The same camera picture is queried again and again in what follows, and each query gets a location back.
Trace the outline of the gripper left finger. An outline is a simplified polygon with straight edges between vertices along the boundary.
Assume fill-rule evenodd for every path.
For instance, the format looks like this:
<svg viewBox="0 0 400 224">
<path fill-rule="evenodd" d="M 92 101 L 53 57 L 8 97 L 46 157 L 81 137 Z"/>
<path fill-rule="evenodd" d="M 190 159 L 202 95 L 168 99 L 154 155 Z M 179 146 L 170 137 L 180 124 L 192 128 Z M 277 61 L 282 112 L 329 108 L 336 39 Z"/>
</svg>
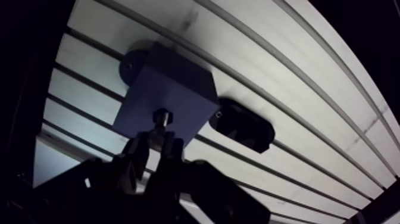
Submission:
<svg viewBox="0 0 400 224">
<path fill-rule="evenodd" d="M 111 161 L 51 136 L 44 141 L 80 164 L 34 189 L 39 223 L 150 222 L 149 198 L 137 192 L 149 158 L 148 133 L 130 139 Z"/>
</svg>

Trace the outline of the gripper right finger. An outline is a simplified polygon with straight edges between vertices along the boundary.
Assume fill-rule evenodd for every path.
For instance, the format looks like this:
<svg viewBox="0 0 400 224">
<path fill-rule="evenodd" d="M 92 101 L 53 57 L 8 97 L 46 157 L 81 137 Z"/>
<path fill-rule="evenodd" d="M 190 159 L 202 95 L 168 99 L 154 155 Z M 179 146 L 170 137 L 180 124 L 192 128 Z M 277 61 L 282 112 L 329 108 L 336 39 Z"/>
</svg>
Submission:
<svg viewBox="0 0 400 224">
<path fill-rule="evenodd" d="M 146 186 L 147 197 L 173 223 L 182 221 L 181 194 L 214 223 L 268 223 L 270 210 L 205 160 L 183 161 L 183 140 L 173 132 L 151 135 L 161 144 L 157 170 Z"/>
</svg>

